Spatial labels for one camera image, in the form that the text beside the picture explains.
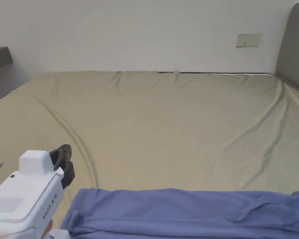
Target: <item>white robotic device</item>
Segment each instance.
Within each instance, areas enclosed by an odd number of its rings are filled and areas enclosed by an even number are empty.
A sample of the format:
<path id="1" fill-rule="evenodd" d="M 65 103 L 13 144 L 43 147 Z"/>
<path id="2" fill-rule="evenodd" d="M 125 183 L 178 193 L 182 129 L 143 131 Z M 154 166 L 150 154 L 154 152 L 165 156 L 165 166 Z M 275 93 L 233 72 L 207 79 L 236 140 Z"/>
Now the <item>white robotic device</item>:
<path id="1" fill-rule="evenodd" d="M 28 150 L 19 171 L 0 185 L 0 239 L 41 239 L 67 186 L 75 177 L 71 146 L 48 153 Z M 65 230 L 51 230 L 44 239 L 70 239 Z"/>

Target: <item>blue fabric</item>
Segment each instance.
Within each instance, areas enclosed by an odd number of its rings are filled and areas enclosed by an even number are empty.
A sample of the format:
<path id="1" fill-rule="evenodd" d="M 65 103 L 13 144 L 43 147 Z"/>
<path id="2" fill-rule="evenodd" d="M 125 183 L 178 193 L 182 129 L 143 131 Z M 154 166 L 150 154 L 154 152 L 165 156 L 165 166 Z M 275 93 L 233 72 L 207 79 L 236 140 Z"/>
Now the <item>blue fabric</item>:
<path id="1" fill-rule="evenodd" d="M 71 238 L 299 238 L 299 192 L 81 189 Z"/>

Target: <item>white wall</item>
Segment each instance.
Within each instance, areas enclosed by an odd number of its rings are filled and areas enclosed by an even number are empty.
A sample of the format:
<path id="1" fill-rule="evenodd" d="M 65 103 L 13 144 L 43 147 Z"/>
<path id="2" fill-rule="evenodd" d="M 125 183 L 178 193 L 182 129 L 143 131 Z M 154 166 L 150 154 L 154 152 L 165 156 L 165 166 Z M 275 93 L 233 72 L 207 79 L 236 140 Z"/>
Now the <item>white wall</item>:
<path id="1" fill-rule="evenodd" d="M 0 98 L 47 71 L 273 73 L 297 0 L 0 0 Z M 235 48 L 237 34 L 262 33 Z"/>

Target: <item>power outlet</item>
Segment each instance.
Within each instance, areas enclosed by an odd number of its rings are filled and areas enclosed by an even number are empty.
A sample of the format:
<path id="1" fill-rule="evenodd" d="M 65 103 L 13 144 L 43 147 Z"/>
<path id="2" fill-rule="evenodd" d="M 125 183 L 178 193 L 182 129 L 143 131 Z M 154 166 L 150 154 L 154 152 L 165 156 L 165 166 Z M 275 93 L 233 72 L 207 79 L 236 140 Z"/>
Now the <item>power outlet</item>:
<path id="1" fill-rule="evenodd" d="M 237 35 L 236 47 L 254 47 L 260 43 L 261 33 Z"/>

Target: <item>beige bed sheet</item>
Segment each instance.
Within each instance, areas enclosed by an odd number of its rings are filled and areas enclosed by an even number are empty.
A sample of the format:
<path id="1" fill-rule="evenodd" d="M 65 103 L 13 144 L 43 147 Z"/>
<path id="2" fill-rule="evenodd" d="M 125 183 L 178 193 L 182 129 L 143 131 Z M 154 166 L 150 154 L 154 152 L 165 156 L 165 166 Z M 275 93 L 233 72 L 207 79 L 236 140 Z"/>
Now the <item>beige bed sheet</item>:
<path id="1" fill-rule="evenodd" d="M 274 76 L 66 72 L 0 100 L 0 184 L 28 149 L 72 146 L 80 188 L 299 190 L 299 92 Z"/>

